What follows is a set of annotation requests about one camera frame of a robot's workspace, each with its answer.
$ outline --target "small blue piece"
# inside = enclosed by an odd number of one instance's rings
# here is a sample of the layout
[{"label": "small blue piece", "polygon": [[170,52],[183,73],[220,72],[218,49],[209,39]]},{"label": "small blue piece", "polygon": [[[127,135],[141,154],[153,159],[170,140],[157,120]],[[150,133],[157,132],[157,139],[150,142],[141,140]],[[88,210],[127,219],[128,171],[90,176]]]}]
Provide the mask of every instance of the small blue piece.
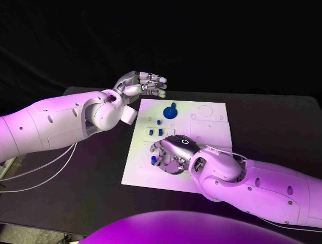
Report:
[{"label": "small blue piece", "polygon": [[156,156],[151,157],[151,164],[156,165]]},{"label": "small blue piece", "polygon": [[164,117],[173,119],[176,118],[177,114],[176,103],[173,103],[172,106],[164,109]]}]

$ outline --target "table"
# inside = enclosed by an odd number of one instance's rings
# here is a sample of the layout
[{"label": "table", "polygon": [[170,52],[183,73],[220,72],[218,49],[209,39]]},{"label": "table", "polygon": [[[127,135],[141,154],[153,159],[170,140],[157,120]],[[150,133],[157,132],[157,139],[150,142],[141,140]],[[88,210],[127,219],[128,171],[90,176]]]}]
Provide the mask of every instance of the table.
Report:
[{"label": "table", "polygon": [[[94,90],[104,89],[71,87],[65,95]],[[312,97],[169,91],[167,99],[226,103],[233,151],[322,178],[322,111]],[[137,110],[140,102],[131,104]],[[3,194],[0,223],[90,235],[136,214],[187,210],[249,222],[305,243],[322,240],[322,233],[278,228],[226,202],[209,201],[202,194],[123,185],[134,126],[121,121],[111,131],[79,142],[68,167],[45,185]],[[19,173],[48,163],[65,150],[31,153]],[[8,190],[44,182],[68,157],[69,154],[41,171],[12,180]]]}]

